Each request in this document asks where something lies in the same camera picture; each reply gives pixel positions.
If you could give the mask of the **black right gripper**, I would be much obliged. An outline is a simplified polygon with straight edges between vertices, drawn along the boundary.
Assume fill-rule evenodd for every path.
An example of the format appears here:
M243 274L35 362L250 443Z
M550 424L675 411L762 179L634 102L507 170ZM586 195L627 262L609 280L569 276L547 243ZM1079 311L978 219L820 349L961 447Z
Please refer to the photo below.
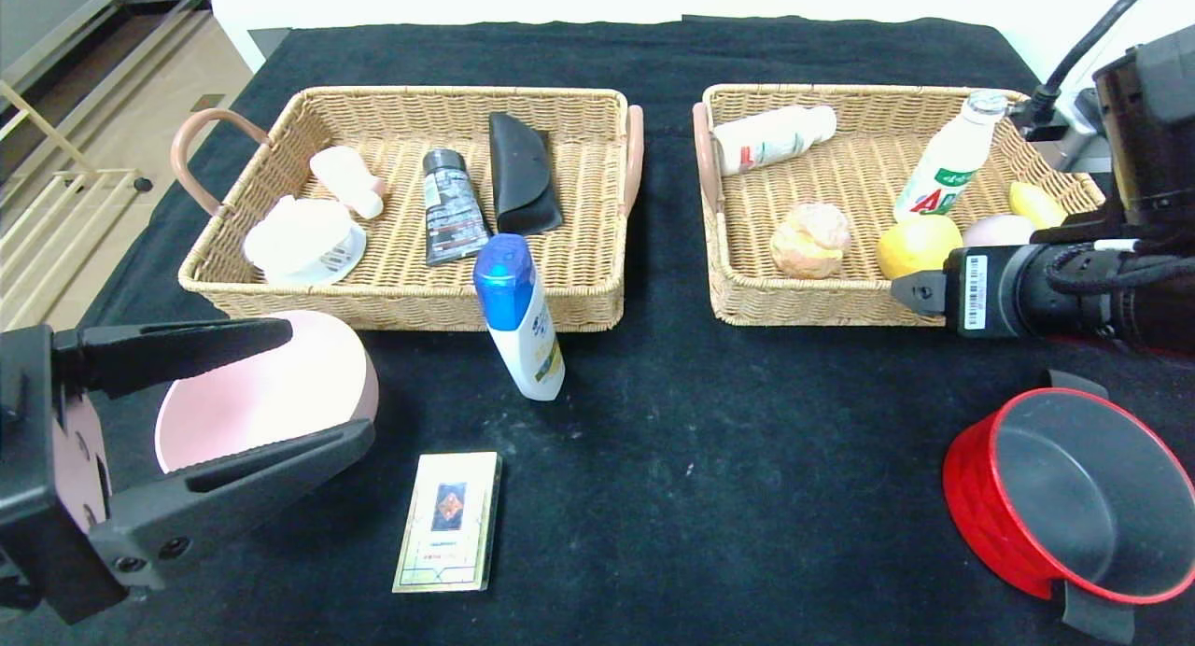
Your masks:
M978 246L952 250L940 269L891 281L891 296L919 316L943 316L964 337L1111 334L1109 293L1058 291L1047 276L1066 246Z

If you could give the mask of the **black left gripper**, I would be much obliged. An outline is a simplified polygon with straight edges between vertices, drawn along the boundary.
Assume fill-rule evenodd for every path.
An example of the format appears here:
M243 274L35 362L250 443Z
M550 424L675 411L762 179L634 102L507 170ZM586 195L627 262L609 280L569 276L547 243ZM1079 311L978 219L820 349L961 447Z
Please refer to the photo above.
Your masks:
M374 422L354 419L172 470L106 507L102 433L76 394L123 398L292 337L269 316L4 332L4 619L47 604L78 625L123 602L122 585L163 589L363 459Z

